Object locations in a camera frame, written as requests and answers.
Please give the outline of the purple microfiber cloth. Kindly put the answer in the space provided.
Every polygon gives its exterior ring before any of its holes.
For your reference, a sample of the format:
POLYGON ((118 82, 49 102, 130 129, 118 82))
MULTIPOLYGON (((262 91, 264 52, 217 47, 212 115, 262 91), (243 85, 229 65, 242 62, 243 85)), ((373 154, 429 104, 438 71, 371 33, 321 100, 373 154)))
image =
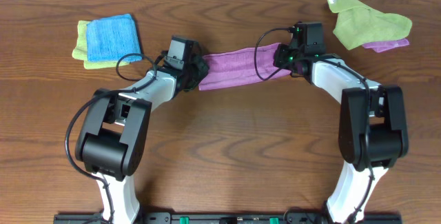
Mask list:
MULTIPOLYGON (((267 78, 278 68, 273 66, 274 53, 279 43, 257 49, 257 65, 261 77, 267 78)), ((254 48, 205 55, 208 75, 199 83, 199 90, 217 90, 261 82, 254 67, 254 48)))

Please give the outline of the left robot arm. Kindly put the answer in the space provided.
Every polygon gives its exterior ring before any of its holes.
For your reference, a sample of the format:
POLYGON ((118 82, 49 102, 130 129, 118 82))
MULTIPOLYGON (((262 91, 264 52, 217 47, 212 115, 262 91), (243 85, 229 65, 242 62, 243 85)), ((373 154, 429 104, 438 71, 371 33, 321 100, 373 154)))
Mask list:
POLYGON ((120 90, 97 90, 77 112, 85 119, 68 160, 83 162, 80 173, 99 185, 104 206, 99 222, 139 221, 133 175, 144 152, 150 115, 179 92, 196 88, 208 71, 201 55, 177 58, 162 52, 142 79, 120 90))

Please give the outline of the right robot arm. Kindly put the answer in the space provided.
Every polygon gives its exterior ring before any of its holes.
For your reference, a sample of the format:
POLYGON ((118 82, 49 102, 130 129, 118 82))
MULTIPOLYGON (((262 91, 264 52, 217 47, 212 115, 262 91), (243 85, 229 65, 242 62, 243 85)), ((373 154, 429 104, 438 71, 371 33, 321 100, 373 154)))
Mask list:
POLYGON ((344 159, 336 188, 313 223, 392 221, 368 217, 365 207, 378 181, 409 149, 402 89, 366 79, 335 54, 299 45, 278 46, 274 65, 324 90, 340 104, 338 146, 344 159))

